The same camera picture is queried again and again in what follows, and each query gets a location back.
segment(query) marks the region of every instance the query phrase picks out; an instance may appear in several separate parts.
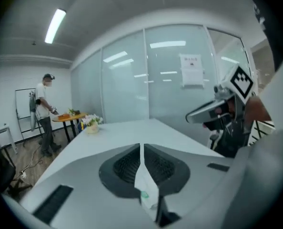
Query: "black chair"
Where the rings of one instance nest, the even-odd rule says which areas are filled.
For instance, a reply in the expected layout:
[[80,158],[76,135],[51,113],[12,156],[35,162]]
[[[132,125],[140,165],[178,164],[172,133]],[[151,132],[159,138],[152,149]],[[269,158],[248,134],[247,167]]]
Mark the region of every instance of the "black chair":
[[13,181],[15,174],[16,167],[9,163],[9,161],[4,157],[0,149],[0,192],[3,192],[6,190],[6,188],[9,188],[8,194],[12,197],[15,197],[21,191],[32,187],[32,185],[29,184],[19,187],[20,183],[24,183],[24,181],[20,178],[16,179],[17,182],[15,183],[15,186],[12,187],[10,183]]

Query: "cap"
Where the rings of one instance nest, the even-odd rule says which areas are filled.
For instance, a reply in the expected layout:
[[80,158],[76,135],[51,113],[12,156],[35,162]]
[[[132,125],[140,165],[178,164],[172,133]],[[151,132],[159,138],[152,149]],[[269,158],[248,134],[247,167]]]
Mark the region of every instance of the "cap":
[[51,80],[54,79],[51,74],[45,74],[45,75],[43,76],[43,79],[44,79],[44,78],[50,78]]

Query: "wooden floor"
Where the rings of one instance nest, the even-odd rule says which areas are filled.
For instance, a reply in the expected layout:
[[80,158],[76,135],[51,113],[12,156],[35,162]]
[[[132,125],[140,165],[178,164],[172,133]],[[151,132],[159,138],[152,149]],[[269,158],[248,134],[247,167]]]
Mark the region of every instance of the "wooden floor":
[[[70,127],[68,127],[68,133],[70,136],[70,139],[73,139],[73,133]],[[7,147],[7,151],[16,166],[16,177],[19,176],[19,172],[23,170],[31,161],[32,154],[34,153],[34,157],[32,160],[32,163],[30,164],[29,168],[25,170],[26,178],[23,179],[26,183],[35,185],[36,182],[39,180],[40,176],[44,173],[44,171],[47,169],[48,166],[53,162],[53,160],[58,156],[58,154],[66,147],[68,144],[64,129],[58,130],[53,132],[54,136],[54,142],[56,144],[61,145],[61,149],[58,150],[56,153],[52,153],[51,157],[42,157],[41,155],[41,146],[39,145],[39,141],[41,140],[41,137],[36,137],[34,139],[28,140],[25,142],[24,146],[23,143],[16,144],[18,153],[15,154],[12,147]],[[31,188],[28,188],[14,198],[15,200],[19,201],[26,192],[30,191]]]

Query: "white t-shirt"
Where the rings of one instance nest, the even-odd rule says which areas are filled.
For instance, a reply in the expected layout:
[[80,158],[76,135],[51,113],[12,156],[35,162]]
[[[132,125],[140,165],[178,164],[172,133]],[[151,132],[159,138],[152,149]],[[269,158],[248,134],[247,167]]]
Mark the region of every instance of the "white t-shirt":
[[[46,100],[46,86],[44,86],[43,83],[39,83],[36,86],[36,99],[39,99],[40,97]],[[43,118],[49,117],[50,111],[43,104],[39,104],[36,108],[36,116],[38,120],[41,120]]]

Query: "white table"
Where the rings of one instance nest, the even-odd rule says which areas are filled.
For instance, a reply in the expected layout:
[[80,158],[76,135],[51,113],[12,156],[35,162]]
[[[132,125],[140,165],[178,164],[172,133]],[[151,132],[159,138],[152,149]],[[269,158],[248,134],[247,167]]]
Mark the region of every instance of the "white table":
[[45,170],[36,185],[77,159],[135,143],[157,144],[188,153],[222,157],[156,119],[103,124],[99,133],[87,134],[84,130],[77,135]]
[[11,143],[11,146],[12,146],[12,149],[14,151],[15,154],[17,154],[17,147],[16,145],[14,144],[14,141],[12,139],[12,135],[11,135],[11,132],[10,132],[10,128],[9,128],[9,125],[4,125],[0,128],[0,134],[3,133],[3,132],[7,132],[8,134],[8,137],[9,137],[9,140],[10,140],[10,143]]

